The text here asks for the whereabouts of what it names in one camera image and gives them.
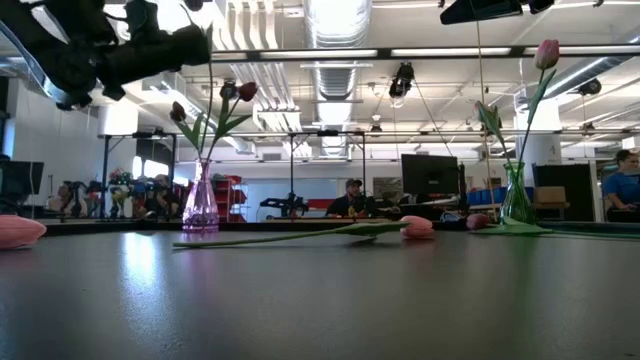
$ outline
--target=glass vase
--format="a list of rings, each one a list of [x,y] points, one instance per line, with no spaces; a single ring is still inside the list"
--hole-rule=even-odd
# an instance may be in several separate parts
[[[500,223],[504,224],[505,217],[520,221],[526,224],[536,223],[536,212],[531,205],[524,187],[523,172],[524,164],[504,164],[507,171],[507,193],[505,194],[502,207],[500,208]]]
[[[213,194],[209,167],[211,161],[196,162],[196,177],[182,214],[182,230],[189,233],[218,232],[220,217]]]

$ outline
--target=green glass vase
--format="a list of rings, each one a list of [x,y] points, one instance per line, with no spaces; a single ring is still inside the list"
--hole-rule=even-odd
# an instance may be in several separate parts
[[[536,223],[536,212],[529,201],[524,187],[523,172],[524,164],[504,165],[507,171],[507,193],[505,194],[502,207],[500,208],[500,223],[504,224],[505,217],[510,217],[516,221],[526,224]]]

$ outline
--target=pink glass vase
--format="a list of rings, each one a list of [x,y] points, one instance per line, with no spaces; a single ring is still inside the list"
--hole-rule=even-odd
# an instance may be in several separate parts
[[[189,233],[218,232],[220,217],[218,205],[211,187],[209,166],[211,161],[196,163],[196,177],[182,214],[182,230]]]

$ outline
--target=computer monitor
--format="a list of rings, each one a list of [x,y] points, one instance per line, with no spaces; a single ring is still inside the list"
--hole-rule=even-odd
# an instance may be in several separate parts
[[[458,194],[458,158],[402,155],[402,189],[407,194]]]
[[[28,161],[0,162],[0,196],[21,198],[40,193],[44,163]]]

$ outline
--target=dark table surface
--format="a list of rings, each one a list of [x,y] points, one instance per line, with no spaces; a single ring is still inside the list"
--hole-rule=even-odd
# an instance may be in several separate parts
[[[440,232],[173,250],[180,236],[0,252],[0,359],[640,358],[638,242]]]

